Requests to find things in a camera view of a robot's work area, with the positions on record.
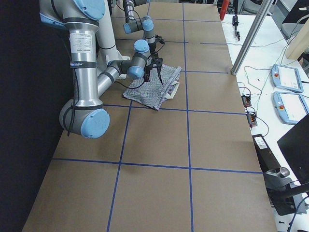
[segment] table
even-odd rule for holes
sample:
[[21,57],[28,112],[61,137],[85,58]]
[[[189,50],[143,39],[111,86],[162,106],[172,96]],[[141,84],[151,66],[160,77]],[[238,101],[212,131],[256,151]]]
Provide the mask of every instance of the table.
[[[241,46],[237,44],[243,44],[247,33],[251,27],[251,24],[254,20],[254,15],[239,15],[239,26],[238,30],[240,31],[240,41],[237,40],[237,38],[234,36],[234,27],[232,26],[232,15],[226,15],[224,18],[224,21],[222,21],[222,27],[224,29],[226,43],[228,44],[228,49],[230,53],[230,57],[232,62],[234,63],[236,60],[236,57],[240,51]],[[252,66],[257,69],[271,69],[271,67],[275,64],[275,61],[279,58],[280,53],[284,51],[285,46],[287,45],[287,42],[284,40],[282,34],[280,33],[279,29],[277,28],[275,22],[270,16],[267,16],[252,44],[252,46],[261,46],[261,45],[267,45],[270,43],[275,44],[265,46],[265,47],[251,47],[239,72],[237,73],[237,81],[239,82],[239,87],[244,86],[242,83],[245,84],[246,87],[248,87],[252,93],[259,93],[257,89],[250,86],[248,84],[248,80],[246,78],[244,67],[245,66]],[[280,64],[281,57],[277,61],[277,64]],[[286,57],[283,57],[282,64],[294,68],[298,68],[300,76],[302,81],[308,81],[308,77],[301,68],[300,64],[297,61],[286,59]],[[268,70],[262,70],[262,71],[256,71],[251,68],[246,68],[248,78],[250,80],[250,83],[257,86],[258,88],[262,88],[264,83],[265,87],[263,89],[261,99],[258,106],[258,117],[262,118],[268,125],[269,125],[269,133],[265,137],[266,142],[268,143],[270,149],[274,153],[276,159],[280,163],[282,167],[287,167],[289,170],[291,168],[289,167],[288,163],[284,159],[278,145],[277,141],[290,129],[293,127],[293,125],[287,125],[283,124],[279,117],[276,114],[274,105],[272,103],[272,93],[274,91],[281,91],[281,92],[288,92],[283,89],[274,88],[274,86],[271,83],[270,78],[268,77],[268,74],[270,71]],[[304,95],[309,95],[309,85],[303,84],[304,87]],[[309,99],[305,98],[305,101],[307,104],[309,104]],[[257,102],[258,102],[258,96],[252,96],[252,105],[255,109],[257,109]],[[267,131],[266,126],[263,122],[260,120],[257,121],[258,126],[253,127],[251,133],[252,135],[255,134],[262,134],[264,135]],[[296,177],[293,172],[291,172],[290,175],[292,180],[296,180]],[[303,214],[303,215],[297,215],[296,219],[294,221],[294,225],[292,227],[291,231],[296,232],[297,228],[303,229],[303,230],[309,230],[309,214]],[[274,210],[275,219],[276,219],[276,225],[277,229],[279,231],[286,231],[288,228],[288,224],[293,215],[286,215],[286,216],[279,216],[277,212]],[[285,224],[279,224],[279,221],[284,221]]]
[[[112,85],[108,131],[63,133],[24,232],[275,232],[217,7],[135,10],[166,40],[163,63],[182,67],[177,94],[154,111]],[[124,34],[124,21],[115,10],[117,49],[132,57],[142,33]]]

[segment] black tool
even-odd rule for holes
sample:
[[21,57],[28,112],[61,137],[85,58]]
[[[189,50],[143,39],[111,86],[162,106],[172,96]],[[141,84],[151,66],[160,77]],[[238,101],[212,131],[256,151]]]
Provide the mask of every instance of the black tool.
[[237,26],[239,24],[238,22],[238,0],[234,0],[233,2],[234,5],[234,9],[235,9],[235,15],[233,16],[233,21],[232,21],[232,25],[235,27],[234,32],[235,32],[235,36],[238,38],[238,41],[240,40],[240,33],[239,31],[237,31]]
[[144,82],[150,81],[150,79],[149,79],[150,78],[150,71],[153,68],[156,68],[157,72],[158,72],[159,80],[160,80],[161,84],[163,84],[162,77],[161,77],[161,68],[162,68],[162,64],[163,64],[163,59],[153,57],[153,56],[152,56],[152,58],[153,59],[152,59],[151,63],[145,67]]

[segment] blue joint cap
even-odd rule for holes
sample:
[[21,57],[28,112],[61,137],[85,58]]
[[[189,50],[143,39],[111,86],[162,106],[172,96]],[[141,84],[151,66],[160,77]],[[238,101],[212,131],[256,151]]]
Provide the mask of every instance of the blue joint cap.
[[146,19],[143,21],[143,29],[145,31],[151,31],[152,29],[154,29],[154,23],[151,19]]
[[144,76],[144,69],[140,66],[131,66],[126,73],[131,79],[140,79]]
[[81,135],[85,138],[97,139],[102,136],[110,124],[110,116],[106,110],[97,109],[84,119]]
[[73,0],[77,8],[88,18],[100,20],[105,15],[105,3],[102,0]]
[[138,53],[145,53],[149,51],[149,45],[145,40],[137,40],[134,43],[134,50]]
[[124,23],[124,30],[125,30],[126,34],[131,34],[132,33],[132,30],[131,30],[131,28],[130,28],[128,23]]
[[44,23],[47,26],[53,27],[53,28],[57,28],[57,29],[62,29],[62,30],[68,30],[65,26],[64,23],[56,21],[42,13],[40,13],[40,18],[41,18],[41,22]]

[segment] fabric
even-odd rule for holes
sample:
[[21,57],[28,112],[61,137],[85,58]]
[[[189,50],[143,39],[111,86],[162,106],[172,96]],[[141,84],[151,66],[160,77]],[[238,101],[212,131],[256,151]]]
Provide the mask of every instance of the fabric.
[[[165,100],[166,94],[172,92],[175,88],[173,84],[175,81],[178,81],[181,70],[181,67],[174,68],[163,64],[161,69],[163,85],[159,80],[157,70],[152,69],[150,71],[150,82],[145,82],[138,89],[127,89],[123,93],[123,96],[155,110],[159,110],[162,102]],[[143,78],[134,80],[129,87],[138,87],[143,81]]]

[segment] robotic arm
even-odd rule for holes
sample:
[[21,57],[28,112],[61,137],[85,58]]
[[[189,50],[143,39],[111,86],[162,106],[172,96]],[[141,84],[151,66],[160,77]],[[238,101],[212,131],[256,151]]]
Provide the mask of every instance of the robotic arm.
[[153,64],[145,40],[135,42],[132,60],[121,56],[105,5],[107,0],[40,0],[41,21],[70,33],[74,97],[62,108],[59,121],[68,133],[86,138],[100,137],[109,126],[109,114],[99,97],[120,75],[142,78]]
[[124,23],[124,30],[126,34],[130,34],[136,31],[143,30],[145,40],[147,41],[150,47],[151,55],[157,56],[156,50],[156,43],[164,44],[164,40],[161,36],[155,34],[154,31],[154,23],[150,16],[146,15],[142,19],[140,17],[137,19],[134,15],[136,12],[134,10],[134,6],[143,5],[148,3],[149,0],[124,0],[123,1],[123,8],[126,15],[126,23]]

